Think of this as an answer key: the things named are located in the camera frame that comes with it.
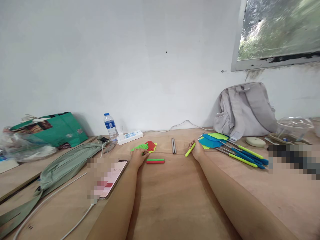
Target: gray backpack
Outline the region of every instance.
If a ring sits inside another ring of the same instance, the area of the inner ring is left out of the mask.
[[[275,110],[261,82],[251,82],[226,88],[219,97],[221,112],[213,128],[235,142],[241,137],[265,136],[276,132]]]

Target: human arm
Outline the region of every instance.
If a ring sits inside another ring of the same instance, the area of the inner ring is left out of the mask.
[[[93,225],[87,240],[126,239],[136,193],[138,169],[148,156],[148,151],[144,149],[131,152],[128,167]]]
[[[189,149],[194,142],[192,154],[242,239],[297,239],[258,199],[214,164],[197,140],[190,143]]]

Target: sage green bag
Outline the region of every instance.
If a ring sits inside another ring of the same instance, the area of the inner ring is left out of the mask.
[[[0,216],[0,227],[15,218],[12,224],[0,233],[0,240],[22,223],[41,198],[73,178],[87,163],[87,159],[101,151],[101,148],[100,143],[86,143],[49,164],[40,175],[40,186],[34,194],[36,197]]]
[[[37,123],[29,120],[10,128],[10,131],[34,134],[58,149],[75,147],[88,139],[71,112],[41,118],[48,119]]]

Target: green shopping bag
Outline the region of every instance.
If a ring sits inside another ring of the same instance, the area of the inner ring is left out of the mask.
[[[71,112],[41,118],[47,119],[37,123],[29,120],[10,128],[10,131],[34,134],[58,149],[75,147],[88,139]]]

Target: window frame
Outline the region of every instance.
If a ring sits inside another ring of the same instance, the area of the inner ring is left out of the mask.
[[[240,3],[239,18],[232,55],[231,72],[259,68],[280,67],[294,64],[304,64],[310,62],[320,62],[320,51],[238,61],[240,40],[244,23],[245,10],[247,7],[247,1],[248,0],[241,0]]]

